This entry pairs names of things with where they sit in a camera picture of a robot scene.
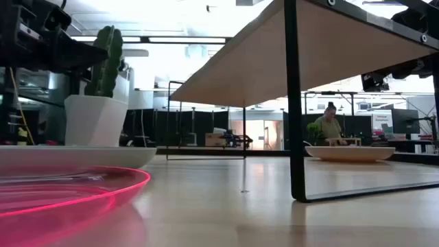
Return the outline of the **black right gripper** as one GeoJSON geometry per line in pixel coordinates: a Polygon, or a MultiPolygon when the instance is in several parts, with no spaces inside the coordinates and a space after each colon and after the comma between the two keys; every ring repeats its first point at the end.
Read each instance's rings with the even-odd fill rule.
{"type": "Polygon", "coordinates": [[[361,75],[361,84],[364,92],[382,92],[389,91],[390,87],[385,82],[386,75],[370,72],[361,75]]]}

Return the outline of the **white round plate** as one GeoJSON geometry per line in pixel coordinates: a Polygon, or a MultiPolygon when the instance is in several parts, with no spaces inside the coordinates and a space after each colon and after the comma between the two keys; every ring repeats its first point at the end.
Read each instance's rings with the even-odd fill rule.
{"type": "Polygon", "coordinates": [[[323,161],[375,162],[390,158],[395,148],[370,146],[308,146],[307,153],[323,161]]]}
{"type": "Polygon", "coordinates": [[[140,168],[155,156],[156,148],[54,145],[2,145],[0,167],[61,165],[140,168]]]}

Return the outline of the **white sign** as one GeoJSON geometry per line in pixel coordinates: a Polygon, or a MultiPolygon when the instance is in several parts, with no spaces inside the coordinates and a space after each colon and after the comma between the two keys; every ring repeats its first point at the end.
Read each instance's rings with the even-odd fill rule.
{"type": "Polygon", "coordinates": [[[391,131],[393,127],[392,115],[390,113],[372,114],[372,130],[374,132],[391,131]]]}

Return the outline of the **cardboard box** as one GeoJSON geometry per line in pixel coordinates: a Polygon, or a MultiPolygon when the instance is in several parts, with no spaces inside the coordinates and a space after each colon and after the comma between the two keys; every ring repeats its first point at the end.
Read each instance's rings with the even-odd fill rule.
{"type": "Polygon", "coordinates": [[[226,140],[223,134],[206,133],[205,134],[206,147],[225,147],[226,140]]]}

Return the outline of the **pink translucent plastic plate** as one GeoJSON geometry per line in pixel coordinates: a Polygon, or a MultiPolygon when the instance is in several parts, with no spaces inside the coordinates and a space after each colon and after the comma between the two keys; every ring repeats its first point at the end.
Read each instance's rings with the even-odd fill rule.
{"type": "Polygon", "coordinates": [[[0,172],[0,247],[141,247],[132,201],[150,181],[139,169],[0,172]]]}

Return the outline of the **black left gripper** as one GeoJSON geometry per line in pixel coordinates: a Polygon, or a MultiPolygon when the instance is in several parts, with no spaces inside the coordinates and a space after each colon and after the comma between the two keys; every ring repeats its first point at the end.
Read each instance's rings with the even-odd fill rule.
{"type": "Polygon", "coordinates": [[[51,71],[87,69],[108,58],[105,49],[73,40],[66,30],[68,0],[0,0],[0,62],[40,59],[51,52],[51,71]]]}

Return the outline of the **person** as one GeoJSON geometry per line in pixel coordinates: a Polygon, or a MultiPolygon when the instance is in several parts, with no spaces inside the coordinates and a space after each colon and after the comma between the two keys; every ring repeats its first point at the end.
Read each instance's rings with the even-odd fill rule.
{"type": "Polygon", "coordinates": [[[345,140],[341,140],[342,129],[338,120],[335,118],[337,108],[333,102],[329,102],[327,108],[324,111],[323,116],[318,117],[314,123],[319,127],[320,134],[317,145],[328,145],[327,139],[338,139],[338,145],[346,145],[345,140]]]}

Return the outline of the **long ceiling light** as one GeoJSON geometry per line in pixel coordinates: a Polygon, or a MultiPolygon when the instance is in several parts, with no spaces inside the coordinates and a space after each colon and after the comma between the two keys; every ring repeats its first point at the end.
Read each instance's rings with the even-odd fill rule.
{"type": "Polygon", "coordinates": [[[123,36],[125,43],[155,43],[155,44],[226,44],[229,37],[192,37],[192,36],[123,36]]]}

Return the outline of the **black aluminium table frame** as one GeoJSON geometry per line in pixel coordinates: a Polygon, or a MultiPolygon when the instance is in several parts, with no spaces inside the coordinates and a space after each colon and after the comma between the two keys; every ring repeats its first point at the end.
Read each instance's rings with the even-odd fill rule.
{"type": "MultiPolygon", "coordinates": [[[[223,149],[205,149],[205,148],[157,148],[158,155],[178,155],[178,156],[266,156],[266,157],[289,157],[289,150],[223,150],[223,149]]],[[[433,154],[411,154],[411,153],[394,153],[387,161],[402,163],[415,163],[424,165],[433,165],[439,167],[439,156],[433,154]]]]}

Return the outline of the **black background robot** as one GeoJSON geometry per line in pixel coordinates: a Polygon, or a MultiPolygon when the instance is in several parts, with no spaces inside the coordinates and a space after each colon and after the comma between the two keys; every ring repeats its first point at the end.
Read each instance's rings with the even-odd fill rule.
{"type": "Polygon", "coordinates": [[[229,148],[238,148],[243,146],[248,149],[253,140],[247,135],[234,134],[232,130],[227,130],[221,137],[225,140],[225,146],[229,148]]]}

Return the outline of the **wooden shelf with black legs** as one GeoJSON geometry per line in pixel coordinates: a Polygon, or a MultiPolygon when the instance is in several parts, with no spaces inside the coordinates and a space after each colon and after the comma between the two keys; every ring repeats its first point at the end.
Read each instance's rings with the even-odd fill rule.
{"type": "Polygon", "coordinates": [[[427,29],[375,16],[345,0],[272,0],[170,99],[245,108],[286,97],[292,197],[317,202],[371,195],[372,189],[306,194],[301,93],[425,56],[432,59],[439,86],[439,7],[397,1],[419,13],[427,29]]]}

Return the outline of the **green cactus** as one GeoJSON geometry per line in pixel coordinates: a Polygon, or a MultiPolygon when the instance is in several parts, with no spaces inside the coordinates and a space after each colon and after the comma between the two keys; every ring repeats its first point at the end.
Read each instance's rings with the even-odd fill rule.
{"type": "Polygon", "coordinates": [[[101,29],[93,46],[106,51],[107,58],[91,68],[91,81],[85,86],[84,94],[113,97],[123,53],[121,31],[114,25],[101,29]]]}

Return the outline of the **white angular plant pot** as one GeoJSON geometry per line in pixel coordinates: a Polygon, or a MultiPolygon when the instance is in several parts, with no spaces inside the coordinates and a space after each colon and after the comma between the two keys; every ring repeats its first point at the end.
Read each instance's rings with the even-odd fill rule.
{"type": "Polygon", "coordinates": [[[64,101],[65,144],[117,147],[128,105],[100,96],[70,95],[64,101]]]}

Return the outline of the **black computer monitor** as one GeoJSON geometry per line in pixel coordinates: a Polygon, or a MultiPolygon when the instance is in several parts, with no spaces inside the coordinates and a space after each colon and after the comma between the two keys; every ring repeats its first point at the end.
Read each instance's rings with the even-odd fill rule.
{"type": "Polygon", "coordinates": [[[417,110],[392,109],[392,127],[395,134],[419,134],[417,110]]]}

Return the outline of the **small green plant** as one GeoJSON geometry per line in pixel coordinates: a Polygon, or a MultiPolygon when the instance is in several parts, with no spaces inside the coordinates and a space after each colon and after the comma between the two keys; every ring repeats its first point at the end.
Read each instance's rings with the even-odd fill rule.
{"type": "Polygon", "coordinates": [[[307,124],[307,132],[310,142],[313,145],[317,145],[317,142],[320,140],[322,136],[321,127],[318,123],[311,122],[307,124]]]}

